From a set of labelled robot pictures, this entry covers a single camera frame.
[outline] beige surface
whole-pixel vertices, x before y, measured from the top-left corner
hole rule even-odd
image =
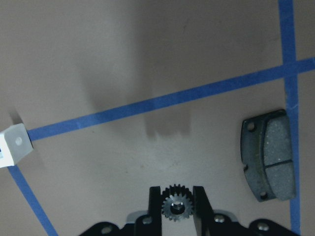
[[[300,182],[301,182],[301,230],[303,235],[314,235],[315,204],[314,143],[315,143],[315,72],[299,76],[300,93]]]
[[[282,63],[276,1],[1,1],[0,22],[1,129],[8,109],[32,129]],[[312,56],[307,36],[302,58]],[[289,202],[258,203],[239,153],[242,120],[284,99],[277,80],[66,133],[34,142],[19,167],[61,236],[97,221],[122,227],[147,208],[150,186],[174,183],[203,185],[246,226],[266,217],[289,227]],[[44,235],[7,169],[0,175],[1,235]],[[192,220],[163,230],[195,235]]]
[[[293,2],[297,60],[314,57],[315,2],[312,0]]]

